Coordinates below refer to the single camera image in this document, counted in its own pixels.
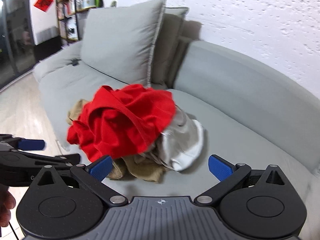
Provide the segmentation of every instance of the red diamond-shaped decoration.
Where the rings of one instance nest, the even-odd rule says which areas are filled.
[[[37,8],[39,8],[40,10],[46,12],[50,5],[52,4],[53,0],[37,0],[36,3],[33,5]]]

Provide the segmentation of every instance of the blue gripper pad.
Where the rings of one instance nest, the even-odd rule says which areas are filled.
[[[223,181],[233,173],[231,167],[219,161],[213,156],[209,157],[208,166],[209,171],[220,181]]]
[[[22,151],[42,151],[44,147],[44,140],[21,139],[18,142],[18,148]]]
[[[100,161],[98,164],[93,166],[89,170],[89,174],[95,177],[99,181],[103,181],[104,178],[111,172],[112,170],[112,158],[108,156]]]

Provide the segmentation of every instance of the pile of clothes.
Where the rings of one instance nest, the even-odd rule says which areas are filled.
[[[167,170],[183,171],[201,153],[202,125],[175,105],[169,91],[128,85],[102,86],[92,101],[79,100],[68,112],[67,141],[94,162],[113,159],[110,179],[129,171],[158,182]]]

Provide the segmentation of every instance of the red clothing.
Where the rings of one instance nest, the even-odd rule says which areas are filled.
[[[113,159],[146,151],[175,114],[168,91],[128,85],[121,90],[102,86],[73,121],[67,135],[94,162],[103,155]]]

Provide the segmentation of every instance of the sofa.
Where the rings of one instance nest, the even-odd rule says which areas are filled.
[[[66,141],[68,110],[79,99],[91,100],[102,85],[121,89],[127,84],[80,60],[82,41],[38,63],[33,74],[41,101],[61,146],[80,153]],[[160,183],[140,179],[103,180],[127,196],[190,195],[195,198],[219,181],[208,169],[216,154],[230,163],[253,169],[277,164],[288,177],[308,210],[300,236],[317,239],[320,232],[320,101],[273,68],[236,51],[180,36],[165,84],[175,103],[205,130],[204,148],[183,172],[168,171]]]

